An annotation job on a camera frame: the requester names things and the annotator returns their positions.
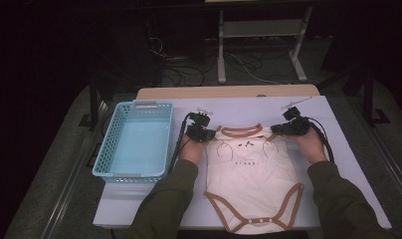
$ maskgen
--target white table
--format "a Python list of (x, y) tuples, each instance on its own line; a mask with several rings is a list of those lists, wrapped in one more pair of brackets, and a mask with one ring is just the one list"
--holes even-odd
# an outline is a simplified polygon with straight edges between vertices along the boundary
[[(207, 99), (168, 99), (174, 103), (173, 142), (184, 117), (197, 108), (212, 111), (209, 128), (218, 125), (231, 127), (250, 126), (258, 122), (263, 125), (283, 123), (285, 119), (281, 107), (290, 102), (304, 100), (308, 96), (263, 97), (263, 98), (207, 98)], [(311, 101), (297, 106), (301, 114), (314, 118), (324, 126), (332, 146), (335, 163), (342, 177), (349, 179), (364, 193), (374, 208), (380, 225), (391, 228), (384, 211), (375, 197), (368, 181), (353, 155), (340, 126), (325, 97), (314, 96)], [(294, 161), (299, 181), (304, 184), (301, 206), (294, 229), (319, 227), (317, 209), (312, 201), (312, 185), (306, 174), (308, 162), (300, 153), (297, 145), (288, 141), (290, 155)], [(204, 195), (206, 190), (206, 160), (199, 165), (199, 175), (195, 182), (194, 198), (185, 212), (181, 227), (185, 229), (224, 229), (219, 216)], [(104, 228), (124, 228), (131, 224), (136, 210), (149, 192), (152, 184), (115, 184), (107, 183), (103, 190), (94, 225)]]

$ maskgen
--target brown trim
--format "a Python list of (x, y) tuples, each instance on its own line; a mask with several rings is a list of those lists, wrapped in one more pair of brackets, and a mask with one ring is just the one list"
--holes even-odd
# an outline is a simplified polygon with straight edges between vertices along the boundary
[[(253, 219), (247, 219), (244, 216), (242, 216), (235, 209), (235, 207), (233, 207), (232, 204), (230, 204), (230, 202), (228, 200), (226, 200), (225, 198), (223, 198), (223, 197), (221, 197), (221, 196), (219, 196), (217, 194), (208, 192), (208, 191), (205, 192), (205, 195), (207, 196), (208, 200), (210, 200), (211, 204), (213, 205), (214, 209), (216, 210), (217, 214), (219, 215), (220, 219), (223, 222), (224, 227), (226, 228), (226, 230), (228, 232), (236, 233), (237, 231), (239, 231), (245, 225), (255, 224), (255, 223), (267, 223), (267, 222), (273, 222), (276, 225), (282, 227), (283, 230), (288, 231), (288, 230), (292, 229), (292, 227), (294, 226), (295, 219), (296, 219), (297, 213), (298, 213), (298, 209), (299, 209), (300, 204), (301, 204), (302, 190), (303, 190), (303, 184), (302, 183), (295, 184), (288, 191), (288, 193), (286, 194), (286, 196), (285, 196), (285, 198), (284, 198), (284, 200), (282, 202), (282, 206), (281, 206), (279, 212), (274, 217), (262, 217), (262, 218), (253, 218)], [(282, 215), (287, 210), (289, 200), (291, 199), (291, 197), (296, 192), (298, 192), (297, 199), (295, 201), (295, 205), (294, 205), (294, 208), (292, 210), (291, 220), (289, 221), (289, 224), (287, 225), (283, 221), (281, 221), (280, 218), (282, 217)], [(215, 200), (220, 201), (226, 207), (228, 207), (232, 211), (234, 216), (241, 221), (241, 223), (239, 223), (235, 228), (231, 229), (229, 227), (229, 224), (228, 224), (226, 218), (225, 218), (225, 215), (223, 214), (222, 210), (220, 210), (219, 205), (217, 204), (217, 202)]]
[(263, 126), (260, 123), (258, 123), (257, 125), (254, 125), (254, 126), (250, 126), (250, 127), (220, 127), (219, 126), (218, 130), (223, 135), (228, 136), (228, 137), (247, 137), (247, 136), (252, 136), (252, 135), (260, 132), (261, 130), (263, 130)]
[[(285, 199), (282, 202), (282, 206), (281, 206), (281, 209), (279, 210), (278, 214), (276, 214), (276, 216), (273, 217), (273, 221), (276, 224), (282, 226), (282, 228), (285, 229), (285, 230), (290, 230), (294, 226), (295, 219), (296, 219), (296, 216), (297, 216), (297, 212), (298, 212), (298, 209), (299, 209), (300, 204), (301, 204), (302, 190), (303, 190), (303, 184), (302, 183), (299, 182), (299, 183), (295, 184), (289, 190), (289, 192), (286, 194)], [(292, 215), (291, 215), (291, 220), (289, 221), (289, 224), (286, 225), (284, 222), (282, 222), (280, 220), (280, 218), (285, 213), (286, 208), (288, 207), (289, 200), (291, 199), (291, 197), (294, 195), (295, 192), (298, 192), (297, 200), (295, 201), (294, 209), (293, 209)]]
[[(232, 204), (229, 203), (228, 200), (226, 200), (225, 198), (223, 198), (223, 197), (221, 197), (221, 196), (219, 196), (219, 195), (216, 195), (216, 194), (213, 194), (213, 193), (211, 193), (211, 192), (208, 192), (208, 191), (205, 192), (205, 195), (206, 195), (207, 198), (210, 200), (210, 202), (211, 202), (211, 204), (213, 205), (214, 209), (216, 209), (217, 214), (219, 214), (219, 217), (220, 217), (220, 219), (222, 220), (223, 225), (225, 226), (225, 228), (226, 228), (226, 230), (227, 230), (228, 232), (232, 232), (232, 233), (237, 232), (237, 231), (238, 231), (239, 229), (241, 229), (243, 226), (245, 226), (246, 224), (248, 224), (248, 219), (245, 218), (245, 217), (243, 217), (243, 216), (235, 209), (235, 207), (233, 207)], [(238, 226), (236, 226), (236, 228), (230, 229), (229, 224), (228, 224), (227, 221), (226, 221), (225, 215), (223, 215), (222, 210), (220, 210), (219, 205), (217, 205), (217, 203), (216, 203), (216, 201), (215, 201), (214, 199), (219, 200), (220, 202), (222, 202), (223, 204), (225, 204), (225, 206), (227, 206), (227, 207), (233, 212), (233, 214), (236, 216), (236, 218), (238, 218), (238, 219), (241, 221), (241, 223), (240, 223)]]

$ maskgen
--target black cable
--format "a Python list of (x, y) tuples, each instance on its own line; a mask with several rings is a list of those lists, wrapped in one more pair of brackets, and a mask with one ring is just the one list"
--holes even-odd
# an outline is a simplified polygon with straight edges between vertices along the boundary
[(110, 235), (111, 235), (111, 238), (116, 239), (113, 229), (110, 229)]
[(173, 152), (172, 157), (170, 158), (170, 164), (169, 164), (169, 169), (167, 173), (171, 173), (173, 171), (173, 167), (174, 167), (174, 163), (176, 161), (177, 158), (177, 154), (180, 151), (180, 143), (182, 141), (182, 137), (183, 137), (183, 132), (185, 131), (186, 128), (186, 121), (188, 120), (190, 114), (186, 115), (185, 119), (182, 122), (182, 126), (180, 127), (180, 132), (179, 132), (179, 136), (177, 137), (177, 141), (176, 141), (176, 146), (175, 146), (175, 150)]
[(316, 123), (318, 123), (319, 126), (320, 126), (321, 129), (322, 129), (322, 132), (324, 133), (325, 138), (327, 138), (327, 140), (328, 140), (327, 133), (325, 132), (324, 126), (322, 126), (322, 124), (321, 124), (318, 120), (316, 120), (316, 119), (313, 119), (313, 118), (307, 118), (307, 119), (308, 119), (308, 120), (313, 120), (313, 121), (315, 121)]
[(324, 144), (325, 148), (327, 149), (328, 160), (330, 162), (334, 162), (334, 156), (332, 153), (332, 149), (331, 149), (330, 144), (328, 143), (326, 136), (324, 136), (324, 134), (321, 132), (321, 130), (313, 122), (310, 122), (309, 125), (316, 131), (316, 133), (318, 133), (318, 136), (321, 139), (322, 144)]

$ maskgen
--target baby bodysuit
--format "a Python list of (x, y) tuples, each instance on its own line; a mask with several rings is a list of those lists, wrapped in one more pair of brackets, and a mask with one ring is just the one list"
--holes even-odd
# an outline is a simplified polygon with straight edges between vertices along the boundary
[(227, 231), (262, 234), (292, 228), (303, 185), (286, 141), (269, 127), (221, 127), (207, 146), (206, 195)]

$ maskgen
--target blue plastic basket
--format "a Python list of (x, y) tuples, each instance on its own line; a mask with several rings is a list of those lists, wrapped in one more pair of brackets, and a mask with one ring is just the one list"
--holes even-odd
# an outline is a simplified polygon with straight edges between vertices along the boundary
[(170, 102), (117, 104), (93, 175), (105, 182), (156, 182), (167, 174), (172, 126)]

